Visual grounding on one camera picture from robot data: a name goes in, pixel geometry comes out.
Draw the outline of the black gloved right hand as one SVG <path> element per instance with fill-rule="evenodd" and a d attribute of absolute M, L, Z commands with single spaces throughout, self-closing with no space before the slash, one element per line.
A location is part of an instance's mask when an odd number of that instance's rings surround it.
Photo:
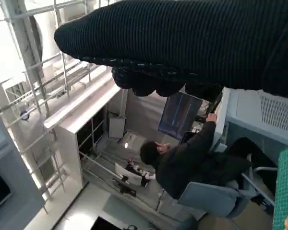
<path fill-rule="evenodd" d="M 139 97 L 226 87 L 288 98 L 288 0 L 122 0 L 60 26 L 54 40 L 111 67 Z"/>

